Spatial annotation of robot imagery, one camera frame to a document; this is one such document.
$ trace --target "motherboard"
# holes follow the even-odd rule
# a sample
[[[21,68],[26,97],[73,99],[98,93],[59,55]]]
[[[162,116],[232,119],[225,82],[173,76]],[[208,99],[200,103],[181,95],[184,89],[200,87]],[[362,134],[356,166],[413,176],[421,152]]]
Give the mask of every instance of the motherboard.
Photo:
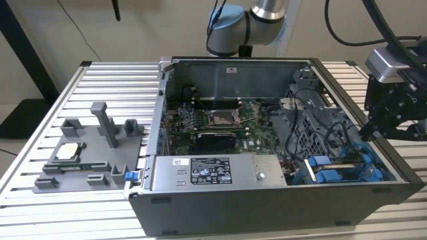
[[[269,120],[277,105],[260,99],[210,102],[193,99],[170,104],[166,111],[171,156],[284,153]]]

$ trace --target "black pole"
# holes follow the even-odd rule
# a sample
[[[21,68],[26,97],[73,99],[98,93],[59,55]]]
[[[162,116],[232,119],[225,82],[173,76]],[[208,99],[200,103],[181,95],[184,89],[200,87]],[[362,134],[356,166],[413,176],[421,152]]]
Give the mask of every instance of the black pole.
[[[6,0],[0,0],[0,31],[49,106],[58,91]]]

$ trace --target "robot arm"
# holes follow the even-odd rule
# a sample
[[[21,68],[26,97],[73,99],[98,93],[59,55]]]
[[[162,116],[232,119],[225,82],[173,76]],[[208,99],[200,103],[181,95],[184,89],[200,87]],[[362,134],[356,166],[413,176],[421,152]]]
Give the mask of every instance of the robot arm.
[[[230,57],[245,45],[266,45],[284,32],[284,0],[257,0],[249,11],[225,4],[213,10],[205,48],[212,56]]]

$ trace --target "barcode sticker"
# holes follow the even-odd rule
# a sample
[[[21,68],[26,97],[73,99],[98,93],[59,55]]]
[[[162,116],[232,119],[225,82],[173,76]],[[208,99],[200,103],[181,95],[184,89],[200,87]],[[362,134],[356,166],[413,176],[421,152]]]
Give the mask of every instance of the barcode sticker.
[[[189,158],[173,158],[171,165],[188,165],[189,164]]]

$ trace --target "green circuit board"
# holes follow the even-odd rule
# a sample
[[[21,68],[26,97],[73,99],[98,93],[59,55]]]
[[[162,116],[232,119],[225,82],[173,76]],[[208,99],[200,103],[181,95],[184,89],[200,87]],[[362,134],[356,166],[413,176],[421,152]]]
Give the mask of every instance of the green circuit board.
[[[209,131],[236,134],[234,147],[222,149],[220,152],[212,152],[212,154],[256,153],[258,155],[274,154],[278,157],[282,156],[266,108],[261,107],[260,102],[244,100],[237,109],[217,110],[221,113],[226,111],[237,111],[237,114],[234,112],[232,114],[233,120],[229,120],[229,122],[222,120],[220,124],[214,125],[214,128],[210,128],[212,115],[206,114],[206,110],[193,110],[193,125],[184,127],[179,131],[174,130],[169,134],[170,155],[193,154],[197,134]]]

